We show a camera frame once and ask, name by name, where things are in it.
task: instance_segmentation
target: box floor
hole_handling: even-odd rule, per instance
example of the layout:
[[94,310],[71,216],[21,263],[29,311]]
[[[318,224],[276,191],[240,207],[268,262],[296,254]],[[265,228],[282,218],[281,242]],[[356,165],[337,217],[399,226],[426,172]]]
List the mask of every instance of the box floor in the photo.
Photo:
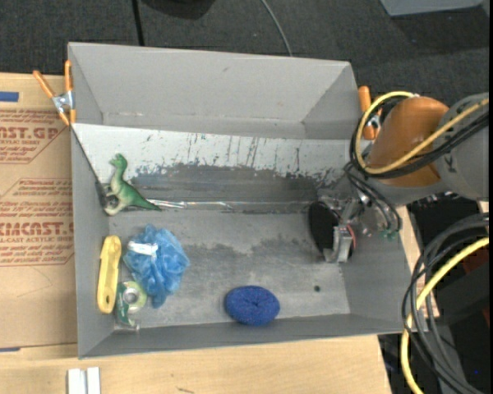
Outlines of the box floor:
[[[231,321],[224,297],[244,285],[272,291],[281,304],[279,318],[349,313],[342,271],[322,259],[305,213],[125,212],[109,226],[125,246],[147,223],[171,231],[191,265],[163,306],[153,309],[148,301],[138,314],[142,328]],[[122,280],[131,279],[123,266]]]

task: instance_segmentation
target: yellow cable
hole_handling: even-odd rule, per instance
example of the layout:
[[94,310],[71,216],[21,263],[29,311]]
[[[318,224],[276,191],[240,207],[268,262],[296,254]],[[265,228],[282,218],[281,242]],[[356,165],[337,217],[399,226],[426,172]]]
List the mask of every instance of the yellow cable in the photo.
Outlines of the yellow cable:
[[459,115],[457,115],[453,120],[446,122],[441,128],[439,128],[437,131],[435,131],[432,135],[430,135],[427,139],[422,141],[417,147],[415,147],[413,150],[411,150],[409,153],[406,153],[403,155],[400,159],[397,159],[396,161],[390,163],[389,165],[386,165],[384,167],[368,167],[365,164],[365,161],[363,160],[362,157],[362,152],[361,152],[361,146],[360,146],[360,140],[362,138],[362,132],[364,125],[366,124],[366,119],[371,115],[372,111],[376,109],[376,106],[378,106],[380,103],[382,103],[384,100],[389,99],[389,98],[394,98],[396,96],[405,96],[407,98],[410,98],[412,96],[415,96],[415,94],[411,94],[410,92],[391,92],[389,94],[385,94],[382,97],[378,98],[370,107],[367,109],[367,111],[363,114],[363,117],[361,119],[360,124],[358,125],[357,128],[357,133],[356,133],[356,146],[355,146],[355,152],[356,152],[356,159],[360,166],[364,168],[367,172],[371,174],[381,174],[384,172],[389,172],[397,167],[402,166],[404,163],[409,161],[410,159],[414,158],[417,154],[419,154],[423,149],[425,149],[429,144],[433,143],[436,139],[438,139],[441,135],[443,135],[448,129],[453,127],[455,124],[458,122],[462,121],[465,117],[468,115],[472,114],[475,112],[477,109],[482,108],[483,106],[487,105],[490,100],[489,98],[483,99],[479,103],[476,103],[469,107],[468,109],[464,110],[461,112]]
[[[456,254],[452,259],[450,259],[442,268],[438,270],[438,272],[431,278],[431,280],[423,287],[422,291],[420,294],[417,296],[417,310],[419,310],[422,307],[422,302],[424,301],[425,298],[428,297],[428,295],[432,292],[432,290],[435,288],[436,284],[442,280],[442,278],[451,270],[453,267],[455,267],[460,261],[468,257],[470,254],[476,252],[480,248],[488,245],[490,243],[490,238],[489,236],[486,238],[482,238],[477,242],[474,242],[473,244],[470,244],[463,250],[461,250],[458,254]],[[409,327],[412,326],[412,313],[408,315],[407,319],[407,325]],[[409,365],[409,354],[408,354],[408,348],[409,348],[409,333],[407,330],[403,330],[402,333],[402,343],[400,346],[400,361],[402,363],[402,370],[403,370],[403,375],[411,388],[412,392],[415,394],[424,394],[421,388],[417,385],[412,372],[411,372],[411,367]]]

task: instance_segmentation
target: orange object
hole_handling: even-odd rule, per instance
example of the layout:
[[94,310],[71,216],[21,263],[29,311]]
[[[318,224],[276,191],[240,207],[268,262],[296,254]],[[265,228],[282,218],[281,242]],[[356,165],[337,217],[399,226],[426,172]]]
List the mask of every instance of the orange object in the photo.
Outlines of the orange object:
[[[60,119],[66,124],[66,126],[70,125],[70,122],[75,122],[76,120],[76,111],[73,107],[73,84],[71,78],[71,62],[69,60],[64,64],[64,85],[66,88],[66,93],[61,95],[56,95],[49,83],[45,80],[44,76],[40,71],[34,70],[33,76],[39,82],[40,87],[43,92],[48,95],[48,98],[53,100],[55,107],[58,110],[58,116]],[[66,109],[69,111],[69,118],[66,116]]]
[[[369,153],[370,167],[384,167],[400,159],[435,132],[440,119],[449,110],[433,98],[416,97],[398,103],[385,118]],[[420,154],[432,150],[430,144]],[[380,179],[397,187],[430,186],[440,180],[433,164],[396,178]]]
[[371,91],[369,86],[360,86],[358,88],[358,96],[360,97],[360,109],[365,112],[371,106]]
[[[367,111],[371,106],[371,91],[368,86],[360,86],[358,88],[358,96],[360,97],[360,109],[362,112]],[[381,109],[376,113],[377,116],[381,114]],[[374,140],[378,137],[380,127],[372,124],[370,121],[363,128],[362,136],[365,140]]]
[[[73,91],[73,76],[71,75],[71,62],[69,60],[66,60],[66,63],[64,64],[64,84],[65,84],[65,89],[67,92],[72,92]],[[69,121],[70,122],[75,122],[76,121],[76,110],[74,107],[70,107],[69,110]]]

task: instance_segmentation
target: wooden table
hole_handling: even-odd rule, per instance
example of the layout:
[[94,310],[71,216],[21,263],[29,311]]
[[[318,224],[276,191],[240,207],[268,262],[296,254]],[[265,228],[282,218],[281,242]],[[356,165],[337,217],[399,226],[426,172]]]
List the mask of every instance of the wooden table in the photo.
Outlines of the wooden table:
[[[29,91],[15,85],[27,76],[0,73],[0,90]],[[417,246],[409,232],[407,227],[403,240],[414,259]],[[0,393],[66,392],[68,369],[96,366],[103,394],[391,393],[376,336],[93,360],[78,360],[75,344],[22,348],[0,353]]]

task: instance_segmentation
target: cardboard box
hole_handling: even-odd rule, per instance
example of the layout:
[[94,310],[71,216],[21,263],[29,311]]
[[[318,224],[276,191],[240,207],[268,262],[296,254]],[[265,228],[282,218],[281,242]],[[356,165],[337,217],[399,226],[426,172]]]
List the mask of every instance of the cardboard box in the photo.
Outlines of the cardboard box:
[[71,133],[32,75],[0,91],[0,349],[76,342]]
[[[349,63],[74,43],[69,58],[80,357],[401,331],[401,241],[359,238],[350,261],[326,263],[306,219],[341,176],[361,114]],[[116,153],[162,211],[104,212]],[[147,223],[169,229],[191,265],[161,308],[140,312],[138,333],[120,332],[96,304],[99,254],[108,235],[124,253]],[[225,313],[228,291],[247,284],[279,298],[268,326]]]

